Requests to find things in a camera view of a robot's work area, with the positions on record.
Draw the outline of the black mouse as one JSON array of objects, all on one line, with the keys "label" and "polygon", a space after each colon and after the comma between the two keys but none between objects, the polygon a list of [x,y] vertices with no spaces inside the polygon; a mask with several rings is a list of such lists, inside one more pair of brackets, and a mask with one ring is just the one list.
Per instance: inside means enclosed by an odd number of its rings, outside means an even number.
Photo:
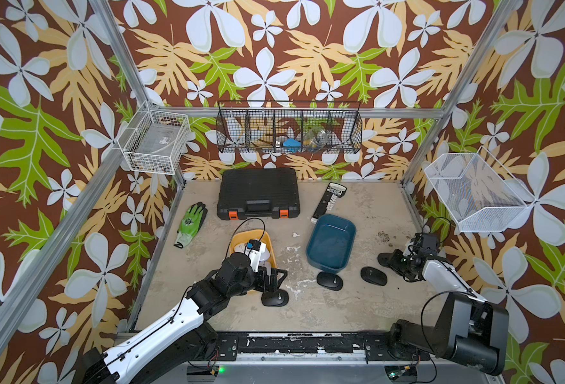
[{"label": "black mouse", "polygon": [[285,307],[289,302],[287,291],[277,290],[273,292],[263,292],[261,303],[265,307]]},{"label": "black mouse", "polygon": [[386,286],[388,283],[388,277],[384,272],[378,270],[374,267],[364,267],[360,271],[360,277],[366,283],[370,283],[376,286]]},{"label": "black mouse", "polygon": [[343,280],[337,275],[321,271],[318,273],[316,283],[330,291],[341,291]]}]

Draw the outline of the yellow plastic tray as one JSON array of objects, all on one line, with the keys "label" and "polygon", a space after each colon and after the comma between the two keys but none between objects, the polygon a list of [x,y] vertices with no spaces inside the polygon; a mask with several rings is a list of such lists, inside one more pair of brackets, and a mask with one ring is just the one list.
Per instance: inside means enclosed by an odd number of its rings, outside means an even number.
[{"label": "yellow plastic tray", "polygon": [[248,230],[237,233],[231,240],[229,251],[231,254],[234,252],[244,253],[249,255],[251,253],[251,242],[260,241],[265,247],[265,252],[260,256],[260,262],[269,262],[272,267],[276,268],[277,263],[275,260],[274,247],[271,241],[271,236],[267,231],[263,230]]}]

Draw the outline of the teal plastic tray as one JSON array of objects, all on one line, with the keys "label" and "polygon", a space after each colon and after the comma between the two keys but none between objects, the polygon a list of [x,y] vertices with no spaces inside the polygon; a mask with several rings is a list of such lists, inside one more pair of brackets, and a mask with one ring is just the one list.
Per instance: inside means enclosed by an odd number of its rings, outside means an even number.
[{"label": "teal plastic tray", "polygon": [[349,262],[356,233],[356,226],[350,220],[324,214],[314,225],[306,246],[309,264],[324,272],[337,274]]}]

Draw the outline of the black bit holder strip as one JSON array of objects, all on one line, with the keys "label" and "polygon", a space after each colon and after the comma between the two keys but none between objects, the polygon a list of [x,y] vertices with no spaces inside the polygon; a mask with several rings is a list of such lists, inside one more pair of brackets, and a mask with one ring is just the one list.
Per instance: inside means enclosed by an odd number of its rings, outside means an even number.
[{"label": "black bit holder strip", "polygon": [[336,182],[330,182],[323,193],[314,214],[311,217],[311,222],[316,224],[318,220],[324,216],[328,211],[331,211],[336,201],[342,198],[347,191],[347,187]]}]

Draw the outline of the white mouse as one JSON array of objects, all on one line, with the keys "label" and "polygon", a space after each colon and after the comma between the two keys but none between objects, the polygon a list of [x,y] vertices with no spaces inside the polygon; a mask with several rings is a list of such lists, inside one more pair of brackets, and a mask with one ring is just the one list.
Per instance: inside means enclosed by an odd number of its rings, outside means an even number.
[{"label": "white mouse", "polygon": [[234,247],[234,252],[249,255],[250,252],[251,252],[251,244],[250,243],[238,243]]}]

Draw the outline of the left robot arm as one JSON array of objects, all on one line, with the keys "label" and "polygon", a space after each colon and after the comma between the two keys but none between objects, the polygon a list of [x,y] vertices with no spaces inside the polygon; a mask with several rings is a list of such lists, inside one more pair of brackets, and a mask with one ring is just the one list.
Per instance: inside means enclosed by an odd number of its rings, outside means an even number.
[{"label": "left robot arm", "polygon": [[271,285],[267,278],[284,281],[288,271],[256,265],[242,253],[225,258],[221,267],[187,288],[182,299],[150,326],[105,352],[93,348],[76,367],[74,383],[152,382],[163,374],[164,354],[187,334],[194,342],[185,342],[179,356],[192,360],[214,342],[216,333],[207,320],[226,309],[231,298],[249,291],[274,293],[281,283]]}]

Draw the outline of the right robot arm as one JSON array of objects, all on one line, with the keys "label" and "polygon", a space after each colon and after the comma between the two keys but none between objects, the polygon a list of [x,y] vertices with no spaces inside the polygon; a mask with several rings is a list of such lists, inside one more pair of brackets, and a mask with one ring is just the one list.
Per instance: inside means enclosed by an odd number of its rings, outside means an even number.
[{"label": "right robot arm", "polygon": [[[427,282],[436,291],[424,304],[418,323],[402,319],[394,323],[387,342],[390,355],[443,358],[491,376],[503,372],[509,314],[462,279],[440,255],[437,236],[417,233],[405,250],[381,253],[377,261],[406,282]],[[442,310],[434,326],[428,326],[424,310],[440,298],[444,299]]]}]

